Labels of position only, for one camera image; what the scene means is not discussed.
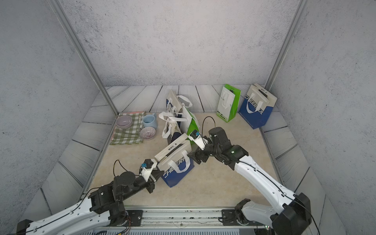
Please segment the blue beige takeout bag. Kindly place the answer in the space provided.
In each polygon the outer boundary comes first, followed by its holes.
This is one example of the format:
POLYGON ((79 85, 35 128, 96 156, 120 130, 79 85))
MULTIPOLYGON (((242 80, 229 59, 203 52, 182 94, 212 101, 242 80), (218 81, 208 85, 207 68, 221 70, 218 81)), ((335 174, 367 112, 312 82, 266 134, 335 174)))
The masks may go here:
POLYGON ((261 85, 254 83, 250 86, 240 107, 239 115, 253 128, 264 126, 276 104, 277 97, 261 85))

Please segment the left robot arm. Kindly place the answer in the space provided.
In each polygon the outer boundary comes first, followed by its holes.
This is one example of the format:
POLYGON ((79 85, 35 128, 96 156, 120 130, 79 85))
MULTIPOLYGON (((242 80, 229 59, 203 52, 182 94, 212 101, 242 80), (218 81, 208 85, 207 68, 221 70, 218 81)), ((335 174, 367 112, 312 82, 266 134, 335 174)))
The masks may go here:
POLYGON ((18 235, 79 235, 98 227, 131 226, 131 216, 124 200, 147 189, 152 193, 163 171, 145 170, 146 175, 136 176, 127 171, 99 188, 89 190, 77 204, 50 217, 18 223, 18 235))

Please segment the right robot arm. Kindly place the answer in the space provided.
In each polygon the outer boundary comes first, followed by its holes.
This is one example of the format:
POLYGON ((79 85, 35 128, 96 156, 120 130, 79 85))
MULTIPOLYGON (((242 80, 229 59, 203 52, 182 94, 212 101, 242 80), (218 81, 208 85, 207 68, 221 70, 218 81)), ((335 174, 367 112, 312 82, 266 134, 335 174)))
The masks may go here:
POLYGON ((295 194, 271 177, 244 148, 231 144, 223 128, 211 129, 208 137, 195 130, 189 139, 198 146, 188 154, 197 164, 215 157, 248 180, 270 203, 265 206, 244 199, 235 206, 233 215, 220 219, 221 223, 247 226, 256 222, 270 227, 278 235, 301 235, 309 227, 312 222, 310 199, 304 193, 295 194))

